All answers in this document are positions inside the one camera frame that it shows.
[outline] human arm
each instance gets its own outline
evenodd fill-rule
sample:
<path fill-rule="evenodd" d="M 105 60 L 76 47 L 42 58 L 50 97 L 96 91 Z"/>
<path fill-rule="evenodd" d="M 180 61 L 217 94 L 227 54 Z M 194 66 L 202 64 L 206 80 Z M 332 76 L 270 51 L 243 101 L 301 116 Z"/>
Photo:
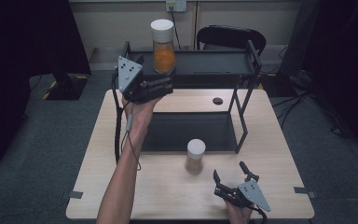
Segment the human arm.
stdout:
<path fill-rule="evenodd" d="M 106 188 L 97 216 L 97 224 L 125 223 L 131 218 L 135 193 L 138 158 L 141 155 L 142 144 L 147 133 L 147 127 L 153 116 L 153 109 L 159 99 L 134 105 L 127 104 L 125 113 L 132 114 L 132 124 L 128 133 L 116 170 Z"/>
<path fill-rule="evenodd" d="M 243 224 L 249 223 L 251 218 L 252 210 L 249 208 L 239 208 L 232 203 L 229 203 L 225 200 L 227 211 L 228 211 L 228 219 L 230 224 Z"/>

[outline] transparent jar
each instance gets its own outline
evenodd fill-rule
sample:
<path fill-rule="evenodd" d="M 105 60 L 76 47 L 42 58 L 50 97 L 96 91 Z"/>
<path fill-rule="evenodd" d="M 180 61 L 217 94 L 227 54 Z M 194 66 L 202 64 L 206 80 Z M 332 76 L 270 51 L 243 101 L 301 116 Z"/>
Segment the transparent jar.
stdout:
<path fill-rule="evenodd" d="M 150 26 L 153 35 L 154 68 L 158 73 L 168 73 L 175 66 L 173 22 L 156 20 Z"/>
<path fill-rule="evenodd" d="M 197 175 L 203 170 L 203 155 L 205 144 L 199 139 L 193 139 L 187 144 L 185 168 L 191 175 Z"/>

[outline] wooden table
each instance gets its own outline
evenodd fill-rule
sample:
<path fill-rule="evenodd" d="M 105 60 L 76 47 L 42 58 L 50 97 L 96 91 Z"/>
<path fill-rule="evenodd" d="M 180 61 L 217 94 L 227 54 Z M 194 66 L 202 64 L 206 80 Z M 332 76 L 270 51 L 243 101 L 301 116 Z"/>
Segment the wooden table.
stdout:
<path fill-rule="evenodd" d="M 238 93 L 243 100 L 246 90 L 238 90 Z M 174 90 L 158 103 L 155 111 L 227 110 L 231 95 L 232 90 Z M 222 98 L 224 103 L 214 105 L 214 97 Z M 186 172 L 185 151 L 143 153 L 131 218 L 227 219 L 225 203 L 213 194 L 213 170 L 217 170 L 223 184 L 234 188 L 245 178 L 240 161 L 260 175 L 258 183 L 271 208 L 266 212 L 268 218 L 312 218 L 314 211 L 308 195 L 295 193 L 294 187 L 304 185 L 264 91 L 253 91 L 244 116 L 249 133 L 240 153 L 207 151 L 199 175 Z M 241 133 L 235 110 L 232 117 L 235 133 Z M 83 192 L 83 196 L 70 200 L 66 210 L 69 218 L 97 217 L 104 191 L 116 168 L 115 127 L 116 108 L 113 94 L 108 91 L 74 187 L 74 191 Z M 260 216 L 253 213 L 252 218 Z"/>

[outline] orange contents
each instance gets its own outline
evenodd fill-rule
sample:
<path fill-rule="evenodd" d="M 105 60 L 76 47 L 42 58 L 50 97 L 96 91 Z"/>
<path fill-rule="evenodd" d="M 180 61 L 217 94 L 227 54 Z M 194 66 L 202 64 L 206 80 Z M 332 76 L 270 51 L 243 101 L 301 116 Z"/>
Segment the orange contents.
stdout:
<path fill-rule="evenodd" d="M 155 49 L 154 66 L 157 72 L 167 73 L 175 66 L 175 55 L 169 49 Z"/>

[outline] dark cloth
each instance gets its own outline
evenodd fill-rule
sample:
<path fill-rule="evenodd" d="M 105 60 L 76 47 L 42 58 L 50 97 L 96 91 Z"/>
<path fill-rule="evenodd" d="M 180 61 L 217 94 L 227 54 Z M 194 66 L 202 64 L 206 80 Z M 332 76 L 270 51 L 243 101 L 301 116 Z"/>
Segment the dark cloth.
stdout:
<path fill-rule="evenodd" d="M 292 77 L 297 76 L 306 55 L 313 31 L 313 25 L 318 15 L 319 5 L 320 0 L 301 1 L 292 36 L 289 40 L 289 46 L 284 53 L 279 68 L 280 73 Z"/>
<path fill-rule="evenodd" d="M 358 138 L 358 0 L 322 1 L 303 67 Z"/>
<path fill-rule="evenodd" d="M 0 0 L 0 158 L 21 123 L 29 77 L 89 74 L 68 0 Z"/>

